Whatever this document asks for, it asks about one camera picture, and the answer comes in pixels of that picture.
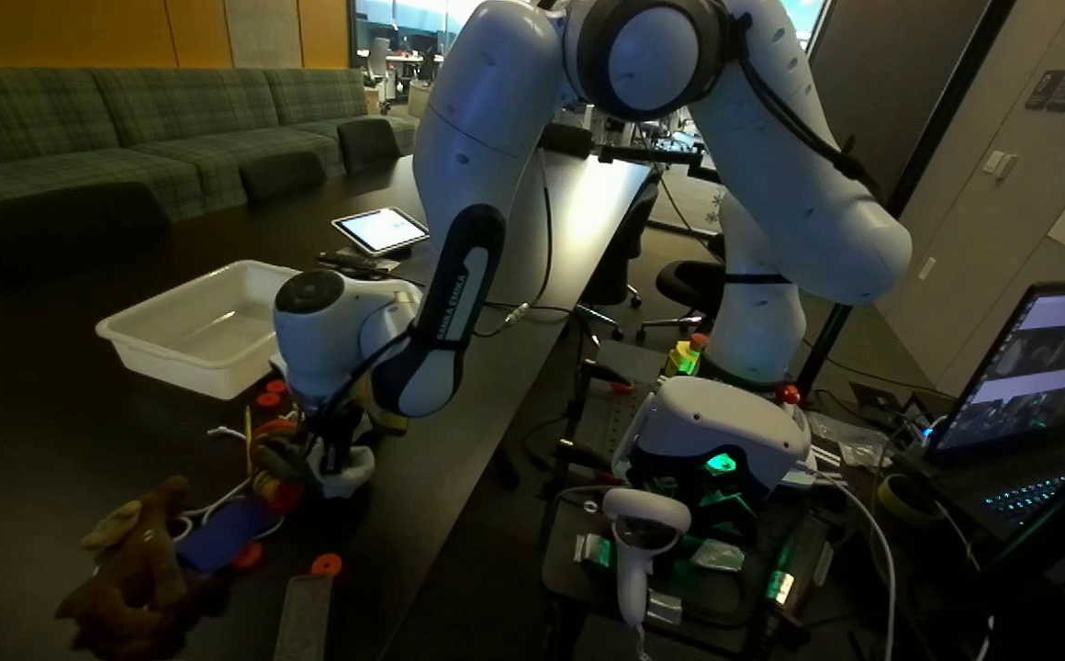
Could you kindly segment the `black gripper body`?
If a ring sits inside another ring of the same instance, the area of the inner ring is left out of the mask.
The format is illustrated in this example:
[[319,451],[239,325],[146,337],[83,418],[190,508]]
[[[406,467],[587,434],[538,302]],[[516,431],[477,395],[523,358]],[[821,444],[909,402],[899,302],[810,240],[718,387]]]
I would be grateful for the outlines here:
[[312,415],[307,431],[317,444],[328,444],[334,451],[348,451],[355,441],[355,431],[362,422],[362,408],[355,402],[328,404]]

